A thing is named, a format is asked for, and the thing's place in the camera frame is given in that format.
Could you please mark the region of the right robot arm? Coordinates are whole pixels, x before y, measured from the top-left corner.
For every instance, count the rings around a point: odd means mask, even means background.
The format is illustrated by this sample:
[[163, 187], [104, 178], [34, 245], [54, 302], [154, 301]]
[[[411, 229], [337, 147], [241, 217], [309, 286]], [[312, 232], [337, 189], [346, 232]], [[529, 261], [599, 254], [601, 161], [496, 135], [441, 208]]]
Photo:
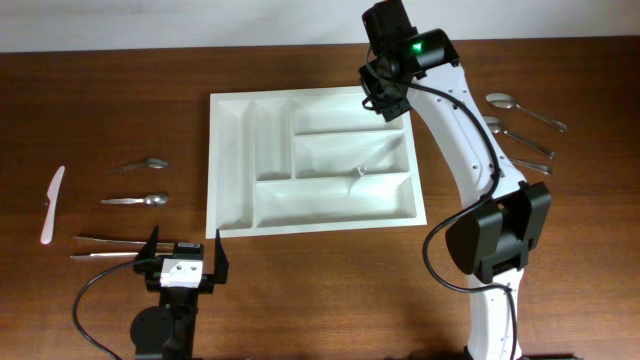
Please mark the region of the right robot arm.
[[369, 47], [359, 70], [364, 109], [391, 122], [417, 112], [458, 188], [462, 208], [426, 236], [422, 258], [444, 287], [468, 295], [467, 359], [521, 359], [518, 294], [551, 207], [542, 182], [531, 184], [501, 150], [441, 29], [420, 32], [400, 1], [362, 15]]

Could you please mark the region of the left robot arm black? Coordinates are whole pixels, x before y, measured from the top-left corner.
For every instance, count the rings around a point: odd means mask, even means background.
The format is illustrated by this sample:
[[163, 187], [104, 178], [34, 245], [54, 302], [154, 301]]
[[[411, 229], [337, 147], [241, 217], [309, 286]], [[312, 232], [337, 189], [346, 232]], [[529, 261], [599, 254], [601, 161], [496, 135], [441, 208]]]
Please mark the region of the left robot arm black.
[[204, 246], [176, 242], [173, 252], [156, 252], [159, 229], [155, 228], [135, 257], [133, 270], [144, 276], [149, 292], [159, 302], [140, 311], [130, 326], [136, 359], [191, 359], [198, 299], [227, 282], [229, 261], [221, 237], [215, 236], [214, 271], [204, 272]]

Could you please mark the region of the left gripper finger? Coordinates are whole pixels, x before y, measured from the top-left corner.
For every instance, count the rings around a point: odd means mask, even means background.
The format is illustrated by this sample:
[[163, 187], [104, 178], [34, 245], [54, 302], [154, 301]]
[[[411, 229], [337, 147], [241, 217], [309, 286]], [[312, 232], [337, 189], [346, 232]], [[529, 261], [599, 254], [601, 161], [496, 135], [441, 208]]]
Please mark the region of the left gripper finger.
[[222, 245], [220, 230], [217, 229], [215, 237], [214, 282], [216, 284], [226, 284], [228, 272], [229, 261]]
[[135, 260], [150, 260], [156, 257], [156, 248], [158, 244], [159, 226], [156, 225], [146, 243], [137, 253]]

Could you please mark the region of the metal fork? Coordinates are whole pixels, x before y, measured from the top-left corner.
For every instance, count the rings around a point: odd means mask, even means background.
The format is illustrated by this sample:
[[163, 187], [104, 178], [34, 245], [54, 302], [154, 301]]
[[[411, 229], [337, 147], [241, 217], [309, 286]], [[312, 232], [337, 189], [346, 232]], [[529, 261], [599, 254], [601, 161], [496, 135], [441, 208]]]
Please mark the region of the metal fork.
[[365, 175], [370, 174], [374, 168], [389, 154], [392, 153], [402, 143], [402, 137], [397, 136], [391, 139], [389, 142], [382, 145], [375, 150], [366, 160], [360, 165], [352, 169], [352, 179], [348, 187], [347, 195], [351, 195], [351, 191], [356, 183]]
[[548, 176], [551, 176], [553, 174], [553, 169], [548, 165], [533, 163], [530, 161], [525, 161], [525, 160], [520, 160], [515, 158], [510, 158], [510, 161], [515, 165], [522, 166]]

